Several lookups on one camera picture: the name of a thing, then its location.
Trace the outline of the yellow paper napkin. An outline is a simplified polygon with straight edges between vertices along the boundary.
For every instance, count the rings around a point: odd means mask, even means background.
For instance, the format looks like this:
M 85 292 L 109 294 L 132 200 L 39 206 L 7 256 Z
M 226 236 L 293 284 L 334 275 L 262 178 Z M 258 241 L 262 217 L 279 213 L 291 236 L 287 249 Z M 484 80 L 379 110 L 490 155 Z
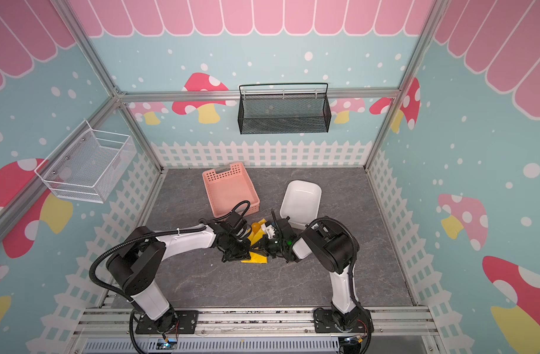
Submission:
M 266 219 L 261 219 L 260 221 L 256 222 L 259 223 L 261 226 L 267 222 Z M 256 234 L 251 233 L 248 236 L 248 240 L 250 241 L 251 245 L 253 246 L 255 243 L 257 243 L 259 240 L 263 238 L 266 234 L 263 232 L 262 229 L 260 229 Z M 266 264 L 267 263 L 267 256 L 260 255 L 256 252 L 250 252 L 250 259 L 249 260 L 242 260 L 242 263 L 259 263 L 259 264 Z

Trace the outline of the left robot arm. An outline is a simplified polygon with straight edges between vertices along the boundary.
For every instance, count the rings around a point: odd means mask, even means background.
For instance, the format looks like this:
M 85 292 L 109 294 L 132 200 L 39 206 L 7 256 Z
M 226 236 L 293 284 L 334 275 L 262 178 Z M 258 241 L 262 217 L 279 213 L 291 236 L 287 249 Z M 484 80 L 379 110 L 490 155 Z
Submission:
M 90 280 L 113 291 L 133 305 L 134 312 L 149 320 L 151 329 L 162 335 L 177 329 L 180 323 L 155 280 L 161 263 L 168 258 L 196 249 L 216 248 L 221 261 L 249 260 L 250 228 L 245 215 L 249 201 L 241 201 L 230 212 L 210 221 L 184 229 L 152 231 L 136 228 L 127 239 L 99 255 L 90 266 Z

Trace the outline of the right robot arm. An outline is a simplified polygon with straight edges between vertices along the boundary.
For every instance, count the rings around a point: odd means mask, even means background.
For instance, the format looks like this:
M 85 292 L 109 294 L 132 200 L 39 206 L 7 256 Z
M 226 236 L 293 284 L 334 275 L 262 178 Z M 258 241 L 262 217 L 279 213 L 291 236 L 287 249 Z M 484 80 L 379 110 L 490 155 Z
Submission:
M 313 255 L 329 272 L 332 286 L 330 308 L 314 310 L 317 333 L 355 333 L 369 336 L 374 332 L 369 310 L 355 293 L 354 269 L 359 251 L 358 241 L 348 228 L 329 217 L 317 218 L 295 232 L 288 218 L 265 223 L 265 235 L 250 251 L 270 258 L 298 263 Z

